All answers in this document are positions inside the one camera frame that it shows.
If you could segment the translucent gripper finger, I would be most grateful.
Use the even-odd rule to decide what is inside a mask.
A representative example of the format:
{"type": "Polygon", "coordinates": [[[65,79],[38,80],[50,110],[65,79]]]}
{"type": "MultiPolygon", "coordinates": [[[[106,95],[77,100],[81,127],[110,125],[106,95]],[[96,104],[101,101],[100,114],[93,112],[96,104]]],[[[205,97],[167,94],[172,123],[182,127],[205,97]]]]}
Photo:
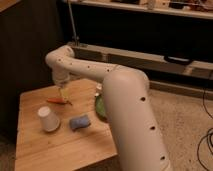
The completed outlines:
{"type": "Polygon", "coordinates": [[[67,87],[63,88],[63,98],[66,102],[70,102],[70,94],[67,87]]]}
{"type": "Polygon", "coordinates": [[[61,96],[62,100],[65,101],[66,98],[65,98],[65,96],[64,96],[63,88],[59,88],[59,93],[60,93],[60,96],[61,96]]]}

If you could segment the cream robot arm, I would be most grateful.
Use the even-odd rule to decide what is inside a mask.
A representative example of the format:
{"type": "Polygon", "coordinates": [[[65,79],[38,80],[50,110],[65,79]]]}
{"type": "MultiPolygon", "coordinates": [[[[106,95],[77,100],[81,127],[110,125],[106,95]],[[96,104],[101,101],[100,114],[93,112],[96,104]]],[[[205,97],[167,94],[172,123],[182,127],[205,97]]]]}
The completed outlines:
{"type": "Polygon", "coordinates": [[[64,45],[45,57],[62,87],[76,74],[102,84],[102,98],[122,171],[174,171],[150,104],[147,75],[130,67],[80,60],[64,45]]]}

